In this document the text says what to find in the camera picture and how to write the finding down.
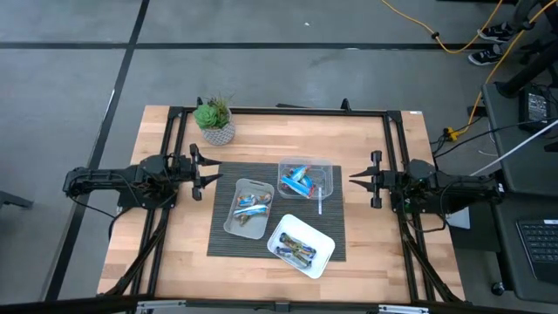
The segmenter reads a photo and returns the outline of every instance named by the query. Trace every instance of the wooden table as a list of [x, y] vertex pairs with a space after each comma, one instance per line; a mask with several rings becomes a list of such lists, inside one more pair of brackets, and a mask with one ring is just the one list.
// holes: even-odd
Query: wooden table
[[[168, 106], [146, 107], [132, 163], [159, 153], [167, 113]], [[410, 158], [432, 163], [422, 114], [402, 112], [402, 115]], [[203, 201], [194, 201], [190, 184], [185, 183], [170, 214], [156, 297], [408, 303], [401, 238], [389, 197], [383, 195], [383, 209], [371, 208], [371, 194], [349, 183], [349, 174], [371, 165], [372, 150], [384, 151], [382, 168], [389, 168], [382, 120], [254, 114], [236, 114], [234, 120], [233, 141], [224, 147], [213, 147], [201, 136], [194, 117], [188, 115], [182, 152], [188, 152], [188, 146], [196, 143], [204, 156], [221, 161], [277, 163], [285, 156], [308, 156], [340, 165], [347, 261], [329, 262], [322, 277], [314, 280], [280, 259], [207, 256], [215, 184], [203, 191]], [[177, 127], [178, 120], [174, 123], [174, 133]], [[402, 160], [395, 130], [393, 125], [397, 160]], [[217, 171], [217, 166], [201, 167], [202, 175]], [[112, 288], [137, 256], [145, 217], [144, 209], [134, 208], [115, 223], [99, 292]], [[424, 229], [441, 224], [435, 215], [422, 215], [422, 222]], [[425, 234], [425, 242], [434, 269], [452, 292], [463, 298], [449, 230]], [[425, 297], [420, 267], [416, 261], [414, 264], [419, 295]], [[146, 291], [150, 269], [151, 262], [147, 261], [140, 291]]]

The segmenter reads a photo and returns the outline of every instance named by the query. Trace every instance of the metal bracket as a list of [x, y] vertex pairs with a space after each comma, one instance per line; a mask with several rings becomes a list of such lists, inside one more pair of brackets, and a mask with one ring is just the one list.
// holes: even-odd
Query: metal bracket
[[186, 307], [186, 300], [142, 301], [138, 302], [138, 311]]
[[276, 312], [281, 313], [288, 313], [290, 312], [290, 303], [289, 302], [276, 302]]
[[387, 113], [388, 117], [390, 117], [396, 123], [403, 122], [403, 118], [401, 117], [401, 112], [399, 110], [388, 110], [385, 113]]
[[345, 110], [346, 113], [352, 111], [352, 109], [350, 109], [350, 105], [349, 105], [349, 100], [348, 100], [348, 99], [343, 99], [343, 102], [341, 103], [341, 109]]
[[399, 305], [379, 305], [378, 313], [385, 314], [428, 314], [427, 308]]
[[180, 117], [180, 114], [182, 113], [182, 110], [184, 108], [179, 107], [179, 106], [172, 106], [168, 109], [168, 115], [167, 115], [167, 119], [175, 119]]

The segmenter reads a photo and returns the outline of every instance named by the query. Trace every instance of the keyboard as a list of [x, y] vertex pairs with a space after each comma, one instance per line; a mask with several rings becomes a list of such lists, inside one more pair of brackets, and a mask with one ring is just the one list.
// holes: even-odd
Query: keyboard
[[558, 284], [558, 218], [518, 221], [517, 228], [535, 278]]

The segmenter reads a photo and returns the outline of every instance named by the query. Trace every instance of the person's foot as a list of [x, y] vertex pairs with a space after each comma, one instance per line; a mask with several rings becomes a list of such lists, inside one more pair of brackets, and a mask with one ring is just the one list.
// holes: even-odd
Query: person's foot
[[477, 33], [482, 39], [492, 40], [496, 43], [506, 43], [515, 34], [514, 30], [507, 23], [477, 30]]
[[500, 47], [495, 44], [490, 49], [470, 54], [469, 61], [474, 65], [491, 65], [500, 61], [502, 56]]

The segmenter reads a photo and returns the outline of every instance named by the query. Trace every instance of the white cable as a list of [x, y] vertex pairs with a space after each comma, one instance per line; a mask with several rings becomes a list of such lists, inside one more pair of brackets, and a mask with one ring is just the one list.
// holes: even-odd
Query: white cable
[[485, 153], [485, 152], [481, 151], [480, 149], [479, 149], [479, 150], [478, 150], [477, 152], [479, 152], [479, 154], [483, 154], [483, 155], [485, 155], [485, 156], [490, 156], [490, 157], [498, 157], [498, 155], [497, 155], [497, 154], [489, 154], [489, 153]]
[[[490, 127], [490, 121], [488, 121], [488, 131], [492, 131], [492, 128]], [[496, 144], [496, 141], [494, 140], [494, 137], [492, 135], [492, 132], [488, 134], [490, 136], [490, 140], [492, 140], [492, 142], [494, 144]]]
[[479, 170], [473, 172], [471, 175], [477, 175], [477, 174], [479, 174], [479, 173], [485, 171], [486, 169], [492, 167], [493, 165], [497, 164], [498, 162], [500, 162], [500, 161], [506, 159], [506, 157], [508, 157], [509, 155], [515, 153], [516, 150], [522, 148], [522, 147], [525, 146], [528, 142], [530, 142], [531, 140], [533, 140], [533, 139], [536, 138], [537, 136], [539, 136], [539, 135], [545, 133], [548, 129], [550, 129], [552, 126], [555, 126], [555, 125], [557, 125], [557, 124], [558, 124], [558, 120], [554, 121], [554, 122], [551, 123], [549, 126], [543, 128], [542, 130], [540, 130], [539, 132], [537, 132], [536, 134], [534, 134], [534, 135], [531, 136], [530, 138], [524, 140], [523, 142], [520, 143], [520, 145], [518, 145], [518, 146], [512, 148], [512, 150], [510, 150], [509, 152], [503, 154], [499, 159], [497, 159], [497, 160], [495, 160], [495, 161], [489, 163], [488, 165], [482, 167], [481, 169], [479, 169]]

